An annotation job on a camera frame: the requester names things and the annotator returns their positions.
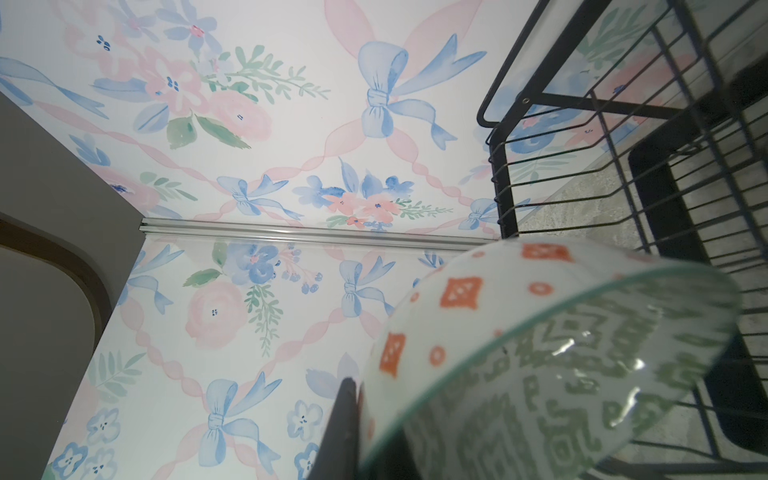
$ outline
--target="pink flower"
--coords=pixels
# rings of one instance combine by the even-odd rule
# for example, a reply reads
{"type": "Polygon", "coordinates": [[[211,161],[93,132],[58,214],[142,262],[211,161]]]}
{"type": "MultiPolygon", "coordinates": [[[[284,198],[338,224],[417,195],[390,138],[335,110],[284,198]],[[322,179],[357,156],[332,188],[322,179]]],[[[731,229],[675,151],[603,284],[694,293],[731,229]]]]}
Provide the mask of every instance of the pink flower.
{"type": "Polygon", "coordinates": [[[147,93],[168,104],[174,115],[186,117],[191,111],[204,114],[208,101],[200,93],[200,75],[185,61],[168,60],[152,47],[144,50],[139,72],[147,81],[147,93]]]}
{"type": "Polygon", "coordinates": [[[365,206],[362,214],[373,217],[377,222],[389,223],[394,219],[393,214],[400,215],[400,208],[387,194],[371,195],[361,204],[365,206]]]}
{"type": "Polygon", "coordinates": [[[218,91],[210,108],[224,127],[241,138],[262,141],[272,133],[272,119],[263,108],[236,91],[218,91]]]}
{"type": "Polygon", "coordinates": [[[366,226],[363,225],[366,221],[368,221],[367,218],[358,218],[358,217],[350,217],[346,219],[347,225],[354,225],[355,227],[358,227],[360,230],[365,228],[366,226]]]}
{"type": "Polygon", "coordinates": [[[354,214],[355,209],[361,204],[357,196],[349,192],[342,195],[341,198],[334,197],[333,195],[326,195],[323,198],[329,202],[333,202],[328,206],[328,210],[331,210],[332,212],[339,212],[346,216],[354,214]]]}
{"type": "Polygon", "coordinates": [[[101,177],[101,179],[118,192],[128,203],[133,205],[144,216],[148,211],[157,206],[160,201],[160,194],[152,187],[142,184],[136,184],[126,177],[120,175],[110,167],[101,165],[90,165],[91,170],[101,177]]]}
{"type": "Polygon", "coordinates": [[[187,333],[197,339],[197,347],[219,349],[247,321],[243,295],[232,283],[209,283],[192,296],[188,318],[187,333]]]}

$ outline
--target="floral wallpaper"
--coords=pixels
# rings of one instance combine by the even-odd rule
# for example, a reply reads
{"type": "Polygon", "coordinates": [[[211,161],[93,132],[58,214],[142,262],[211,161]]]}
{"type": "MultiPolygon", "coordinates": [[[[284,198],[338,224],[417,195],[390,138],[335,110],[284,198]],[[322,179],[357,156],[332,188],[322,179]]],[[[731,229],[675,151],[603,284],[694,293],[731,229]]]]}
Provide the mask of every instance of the floral wallpaper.
{"type": "Polygon", "coordinates": [[[341,380],[456,254],[147,236],[43,479],[306,478],[341,380]]]}
{"type": "MultiPolygon", "coordinates": [[[[637,101],[669,80],[659,64],[626,88],[655,53],[646,44],[609,72],[663,4],[615,3],[550,91],[582,95],[607,74],[599,96],[637,101]]],[[[716,2],[694,3],[704,12],[716,2]]],[[[475,114],[534,5],[3,1],[0,92],[148,217],[494,237],[489,130],[475,114]]],[[[572,9],[545,17],[565,22],[572,9]]],[[[491,119],[546,48],[528,51],[491,119]]],[[[511,160],[584,150],[515,166],[513,183],[580,171],[603,154],[590,115],[524,122],[512,138],[584,127],[512,144],[511,160]]],[[[608,119],[616,141],[641,122],[608,119]]],[[[535,203],[564,182],[521,185],[515,198],[535,203]]]]}

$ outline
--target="bowl rim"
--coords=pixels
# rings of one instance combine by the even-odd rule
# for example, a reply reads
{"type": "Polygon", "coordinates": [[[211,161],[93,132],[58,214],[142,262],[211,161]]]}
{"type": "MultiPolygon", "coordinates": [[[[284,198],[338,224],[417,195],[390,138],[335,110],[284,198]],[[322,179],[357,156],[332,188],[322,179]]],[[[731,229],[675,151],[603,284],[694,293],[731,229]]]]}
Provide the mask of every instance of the bowl rim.
{"type": "MultiPolygon", "coordinates": [[[[516,336],[519,336],[520,334],[526,332],[533,326],[539,324],[540,322],[548,319],[549,317],[560,313],[567,308],[570,308],[574,304],[578,304],[583,302],[584,300],[587,300],[589,298],[602,295],[603,293],[610,292],[612,290],[616,290],[620,287],[631,285],[632,283],[637,283],[642,280],[647,280],[650,278],[655,278],[659,276],[676,276],[676,275],[692,275],[692,274],[706,274],[710,275],[712,277],[718,278],[722,281],[723,287],[730,287],[732,290],[732,293],[736,295],[737,301],[734,304],[733,307],[733,332],[735,333],[738,326],[738,317],[741,312],[741,306],[742,306],[742,295],[741,295],[741,288],[739,288],[738,284],[735,280],[733,280],[730,275],[727,273],[724,273],[717,268],[706,265],[706,264],[699,264],[694,262],[685,262],[683,260],[677,260],[677,259],[665,259],[661,257],[663,260],[672,260],[676,262],[677,264],[674,264],[672,266],[657,266],[655,268],[652,268],[651,270],[642,270],[637,273],[633,273],[630,275],[625,276],[624,278],[620,280],[606,280],[606,282],[598,284],[597,286],[585,290],[581,293],[577,293],[576,295],[569,296],[562,300],[561,302],[556,303],[555,305],[541,310],[538,313],[535,313],[528,317],[527,319],[524,319],[521,321],[517,326],[511,328],[510,330],[505,331],[502,335],[499,337],[495,337],[491,341],[485,343],[480,349],[475,351],[473,354],[466,356],[461,362],[456,364],[456,366],[449,372],[445,373],[441,377],[439,377],[437,382],[434,382],[430,387],[428,387],[419,397],[416,399],[415,402],[413,402],[407,409],[403,411],[402,415],[398,415],[396,417],[396,420],[394,422],[391,422],[387,429],[384,431],[384,434],[379,437],[379,441],[372,444],[369,448],[369,453],[365,457],[365,459],[359,459],[358,460],[358,472],[361,474],[366,474],[372,467],[374,463],[374,459],[377,458],[382,450],[389,444],[389,442],[392,441],[392,439],[395,437],[397,432],[402,428],[402,426],[406,423],[408,419],[410,419],[411,415],[416,413],[420,408],[422,408],[434,395],[436,395],[440,390],[442,390],[450,381],[456,378],[456,376],[460,375],[462,372],[464,372],[472,363],[474,363],[476,360],[480,359],[481,357],[488,355],[492,350],[499,348],[500,346],[506,344],[510,340],[514,339],[516,336]]],[[[725,352],[725,349],[728,347],[728,344],[730,342],[725,342],[721,347],[720,351],[717,352],[717,354],[713,357],[712,361],[707,364],[707,371],[719,361],[720,357],[725,352]]],[[[703,376],[697,377],[696,382],[698,382],[703,376]]],[[[680,395],[675,397],[675,401],[680,400],[685,395],[688,394],[687,390],[681,390],[680,395]]],[[[625,440],[620,441],[617,444],[617,447],[606,456],[613,455],[618,450],[622,449],[632,438],[635,438],[642,433],[646,432],[648,429],[656,425],[661,419],[663,419],[668,410],[664,411],[662,415],[659,416],[658,420],[656,422],[651,423],[648,425],[645,429],[643,429],[639,433],[634,433],[632,436],[628,437],[625,440]]],[[[359,420],[359,429],[362,428],[362,418],[359,420]]]]}

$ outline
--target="watercolor bow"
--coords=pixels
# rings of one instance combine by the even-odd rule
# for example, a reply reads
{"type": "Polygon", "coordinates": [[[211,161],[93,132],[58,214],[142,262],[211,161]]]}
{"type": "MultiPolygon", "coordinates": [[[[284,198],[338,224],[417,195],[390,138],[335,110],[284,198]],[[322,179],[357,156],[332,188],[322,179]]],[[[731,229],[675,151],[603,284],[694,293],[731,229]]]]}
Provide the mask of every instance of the watercolor bow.
{"type": "Polygon", "coordinates": [[[371,271],[361,279],[362,263],[353,260],[344,260],[341,262],[339,265],[339,273],[341,273],[341,277],[344,279],[344,296],[341,299],[341,308],[344,312],[344,316],[349,318],[360,316],[360,313],[362,313],[360,297],[378,300],[384,304],[384,310],[386,310],[387,315],[392,315],[392,312],[395,311],[395,307],[389,305],[384,300],[384,293],[382,293],[381,290],[372,286],[360,290],[358,290],[357,287],[381,278],[385,273],[389,272],[393,266],[395,266],[395,262],[389,262],[386,265],[383,265],[382,257],[379,257],[376,259],[376,263],[371,268],[371,271]]]}
{"type": "Polygon", "coordinates": [[[432,139],[445,150],[445,142],[456,137],[435,123],[435,108],[423,100],[407,99],[389,103],[391,97],[411,94],[446,81],[472,66],[485,56],[478,51],[455,60],[458,39],[456,34],[414,78],[395,87],[408,63],[408,52],[401,47],[382,41],[369,41],[360,48],[358,66],[370,86],[368,108],[362,113],[362,131],[367,137],[386,138],[392,135],[395,125],[390,112],[406,117],[419,118],[432,125],[432,139]]]}
{"type": "Polygon", "coordinates": [[[234,419],[229,423],[224,423],[224,419],[245,412],[261,402],[282,381],[282,379],[275,380],[265,386],[264,372],[261,372],[259,379],[245,395],[245,398],[232,408],[230,408],[230,404],[237,394],[237,384],[225,379],[214,380],[210,383],[206,392],[206,399],[210,407],[208,431],[200,440],[200,454],[198,455],[201,467],[215,467],[224,461],[227,456],[227,441],[224,438],[226,433],[235,437],[247,437],[255,440],[259,462],[267,473],[270,475],[274,473],[272,462],[279,459],[280,455],[270,450],[259,440],[259,426],[251,419],[234,419]]]}
{"type": "Polygon", "coordinates": [[[137,288],[145,288],[147,290],[151,290],[154,292],[154,306],[157,308],[157,311],[160,312],[162,315],[165,315],[165,307],[168,305],[173,305],[174,303],[171,302],[168,298],[166,298],[165,295],[158,292],[158,289],[160,288],[160,284],[157,282],[157,279],[153,276],[149,275],[140,275],[140,276],[133,276],[138,273],[144,273],[148,272],[150,270],[154,270],[158,268],[159,266],[163,266],[166,263],[170,262],[174,258],[178,257],[184,253],[183,250],[179,250],[177,252],[170,252],[170,245],[166,245],[163,251],[158,253],[152,260],[148,261],[146,265],[139,266],[139,263],[144,259],[144,257],[147,255],[147,252],[142,250],[139,253],[138,258],[136,259],[136,263],[134,263],[134,268],[131,270],[131,277],[126,282],[126,285],[123,287],[123,291],[120,294],[120,298],[118,299],[118,306],[125,303],[125,300],[128,300],[128,286],[134,286],[137,288]]]}
{"type": "Polygon", "coordinates": [[[480,226],[480,222],[492,222],[498,219],[496,202],[490,198],[479,198],[469,206],[472,211],[466,220],[462,221],[460,230],[474,230],[480,226]]]}
{"type": "Polygon", "coordinates": [[[261,215],[259,205],[262,207],[275,207],[279,208],[288,217],[298,220],[303,217],[302,214],[286,210],[280,202],[270,200],[268,198],[256,198],[266,194],[271,194],[274,191],[285,187],[288,184],[288,180],[283,180],[277,183],[273,183],[268,175],[264,175],[261,180],[261,184],[256,190],[248,192],[248,182],[234,177],[218,177],[216,179],[219,185],[226,188],[231,194],[232,198],[237,202],[237,209],[245,215],[261,215]]]}

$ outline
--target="dish rack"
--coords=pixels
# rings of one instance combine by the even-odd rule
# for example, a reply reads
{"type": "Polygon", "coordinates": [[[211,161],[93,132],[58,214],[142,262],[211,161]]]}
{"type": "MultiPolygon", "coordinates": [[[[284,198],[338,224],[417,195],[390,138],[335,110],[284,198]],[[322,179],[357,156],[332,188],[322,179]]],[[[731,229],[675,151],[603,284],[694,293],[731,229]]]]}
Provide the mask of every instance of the dish rack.
{"type": "Polygon", "coordinates": [[[718,40],[733,37],[733,29],[741,28],[744,19],[752,20],[762,2],[733,5],[728,15],[718,18],[720,24],[706,32],[695,15],[698,5],[692,5],[700,3],[662,2],[650,24],[628,35],[626,48],[614,54],[610,68],[585,94],[552,93],[548,86],[577,46],[605,28],[611,0],[585,0],[503,118],[486,120],[510,67],[545,17],[550,2],[540,0],[478,112],[478,123],[492,128],[486,144],[502,237],[533,233],[592,237],[710,263],[743,288],[740,335],[720,362],[660,425],[583,474],[585,480],[768,473],[768,378],[762,378],[768,377],[768,156],[762,142],[768,135],[768,100],[763,101],[768,94],[768,57],[750,61],[736,73],[724,71],[723,55],[713,53],[718,40]],[[599,95],[606,91],[604,82],[612,72],[648,48],[654,55],[637,74],[610,91],[609,98],[599,95]],[[685,49],[691,55],[683,62],[679,53],[685,49]],[[644,89],[634,88],[633,82],[642,82],[645,71],[660,65],[666,65],[663,84],[637,98],[644,89]],[[630,90],[635,92],[634,101],[623,101],[627,95],[622,94],[630,90]],[[580,116],[568,126],[520,134],[526,121],[573,110],[580,116]],[[619,138],[624,124],[639,125],[619,138]],[[586,128],[602,132],[587,147],[555,152],[548,148],[546,154],[508,159],[515,142],[535,144],[545,135],[586,128]],[[581,171],[511,181],[510,171],[522,164],[585,148],[599,148],[601,155],[581,171]],[[566,180],[546,201],[515,203],[515,190],[521,187],[554,181],[560,185],[566,180]],[[532,207],[536,211],[518,222],[520,210],[532,207]],[[579,216],[590,220],[573,220],[579,216]]]}

